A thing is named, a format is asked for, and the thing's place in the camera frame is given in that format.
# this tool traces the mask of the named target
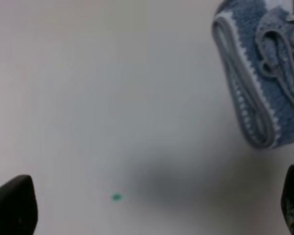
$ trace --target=blue towel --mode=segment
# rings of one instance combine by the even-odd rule
[[[292,4],[225,0],[213,36],[241,130],[255,148],[294,142]]]

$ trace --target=folded towel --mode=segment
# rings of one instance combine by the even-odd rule
[[[294,142],[292,0],[225,0],[213,22],[240,127],[256,148]]]

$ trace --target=white background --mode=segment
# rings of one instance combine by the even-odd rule
[[[0,0],[0,185],[33,177],[36,235],[289,234],[294,144],[244,141],[219,2]]]

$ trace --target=small green speck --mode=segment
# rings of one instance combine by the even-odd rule
[[[112,195],[112,201],[115,201],[115,202],[117,202],[117,201],[120,201],[120,200],[122,200],[122,195],[121,194],[119,194],[119,193],[115,193],[115,194],[113,194]]]

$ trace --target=green dot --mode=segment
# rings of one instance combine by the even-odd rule
[[[119,193],[115,193],[112,195],[112,200],[115,202],[120,201],[120,200],[122,200],[122,195]]]

